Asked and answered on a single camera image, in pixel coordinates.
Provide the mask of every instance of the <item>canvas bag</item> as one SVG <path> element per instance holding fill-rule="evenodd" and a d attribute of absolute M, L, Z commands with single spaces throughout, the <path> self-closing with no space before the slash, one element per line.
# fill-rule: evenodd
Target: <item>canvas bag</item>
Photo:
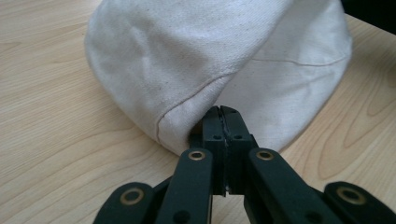
<path fill-rule="evenodd" d="M 89 65 L 122 111 L 176 154 L 212 105 L 280 150 L 339 83 L 351 38 L 338 0 L 104 0 Z"/>

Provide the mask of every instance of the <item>wood grain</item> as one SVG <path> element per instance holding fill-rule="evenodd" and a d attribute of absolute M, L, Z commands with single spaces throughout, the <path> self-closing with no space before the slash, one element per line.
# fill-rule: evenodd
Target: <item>wood grain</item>
<path fill-rule="evenodd" d="M 92 223 L 116 187 L 175 169 L 85 61 L 99 3 L 0 0 L 0 223 Z M 282 155 L 313 187 L 348 181 L 396 210 L 396 36 L 347 19 L 346 75 Z M 213 223 L 248 223 L 242 197 L 215 197 L 213 211 Z"/>

